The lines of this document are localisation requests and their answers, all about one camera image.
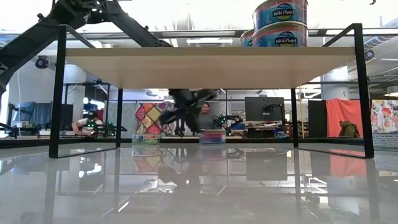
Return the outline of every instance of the tuna can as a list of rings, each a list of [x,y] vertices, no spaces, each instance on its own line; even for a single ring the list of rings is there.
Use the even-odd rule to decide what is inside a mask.
[[[243,47],[251,47],[252,46],[253,34],[254,34],[254,29],[248,30],[242,34],[241,43],[242,43]]]
[[[307,0],[268,0],[253,13],[254,31],[276,22],[301,22],[307,25]]]
[[[253,34],[253,47],[306,47],[308,28],[299,22],[278,22]]]

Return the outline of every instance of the person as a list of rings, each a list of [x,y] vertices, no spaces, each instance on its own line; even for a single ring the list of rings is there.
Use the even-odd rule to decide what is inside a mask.
[[[97,125],[103,124],[102,121],[98,118],[97,111],[89,111],[87,115],[87,118],[80,119],[72,124],[72,129],[75,134],[81,136],[91,136],[93,134],[93,127],[85,126],[90,120],[93,120]]]
[[[214,116],[210,113],[209,103],[204,102],[201,106],[198,127],[199,130],[213,130],[218,129],[214,124]]]

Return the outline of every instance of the shelf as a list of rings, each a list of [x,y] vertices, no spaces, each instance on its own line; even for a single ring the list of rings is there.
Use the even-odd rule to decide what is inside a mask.
[[[352,47],[67,49],[118,88],[295,88],[355,58]]]

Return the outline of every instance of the white pillar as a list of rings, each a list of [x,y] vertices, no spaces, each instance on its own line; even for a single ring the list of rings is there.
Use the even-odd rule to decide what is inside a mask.
[[[348,67],[336,68],[321,77],[323,82],[346,82],[348,81]],[[349,88],[347,84],[321,85],[322,99],[349,100]]]
[[[86,81],[86,72],[77,67],[76,65],[65,65],[65,76],[63,78],[64,83],[83,83]],[[73,88],[73,85],[69,86],[68,91]],[[85,97],[86,87],[84,86],[76,86],[69,94],[68,94],[68,102],[67,104],[73,105],[73,120],[77,121],[78,119],[83,118],[83,99]],[[65,87],[63,87],[62,94],[62,102],[65,99]]]

